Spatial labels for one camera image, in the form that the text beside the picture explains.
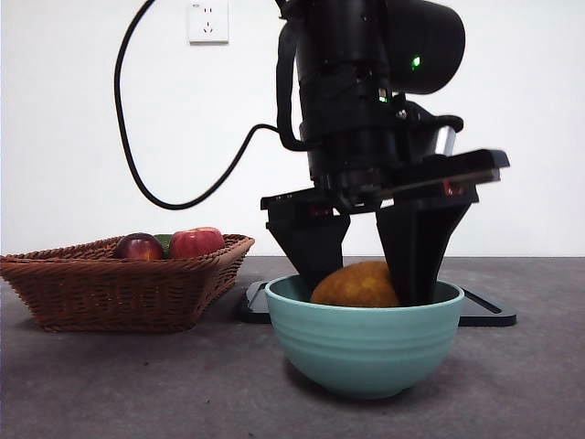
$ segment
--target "table surface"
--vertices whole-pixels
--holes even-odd
[[[346,258],[346,263],[366,258]],[[440,368],[390,399],[334,396],[235,310],[255,281],[295,273],[248,257],[191,330],[47,333],[2,288],[4,439],[585,437],[585,259],[448,258],[440,278],[517,310],[460,327]]]

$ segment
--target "orange fruit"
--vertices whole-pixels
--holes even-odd
[[[329,274],[315,287],[311,302],[337,306],[399,306],[384,261],[354,263]]]

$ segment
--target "fruit basket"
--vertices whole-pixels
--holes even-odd
[[[7,255],[0,275],[47,331],[183,331],[235,284],[254,243],[223,236],[225,247],[190,259],[114,259],[121,236]]]

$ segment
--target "wall socket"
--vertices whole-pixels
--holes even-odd
[[[190,44],[229,42],[229,0],[194,0],[187,8]]]

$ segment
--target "bowl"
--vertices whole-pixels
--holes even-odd
[[[299,275],[265,286],[286,358],[330,392],[387,398],[429,377],[445,359],[464,292],[438,281],[431,305],[361,308],[310,303]]]

